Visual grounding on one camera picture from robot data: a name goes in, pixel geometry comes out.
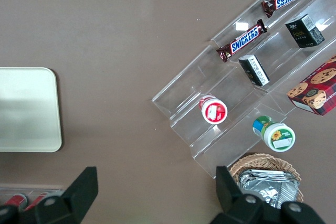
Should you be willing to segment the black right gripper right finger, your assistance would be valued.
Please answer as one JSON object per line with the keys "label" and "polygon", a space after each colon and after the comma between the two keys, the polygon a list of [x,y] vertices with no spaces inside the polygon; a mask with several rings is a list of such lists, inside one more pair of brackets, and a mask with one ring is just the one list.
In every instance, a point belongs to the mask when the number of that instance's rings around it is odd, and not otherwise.
{"label": "black right gripper right finger", "polygon": [[307,204],[287,201],[277,209],[243,194],[226,166],[216,167],[216,194],[223,211],[212,223],[324,223]]}

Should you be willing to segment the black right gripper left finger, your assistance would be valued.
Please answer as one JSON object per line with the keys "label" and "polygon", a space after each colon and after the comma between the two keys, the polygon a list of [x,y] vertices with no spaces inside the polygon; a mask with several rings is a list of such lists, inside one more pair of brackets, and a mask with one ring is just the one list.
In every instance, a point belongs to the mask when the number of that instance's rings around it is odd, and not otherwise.
{"label": "black right gripper left finger", "polygon": [[81,223],[98,194],[96,167],[86,167],[66,190],[28,197],[1,189],[1,223]]}

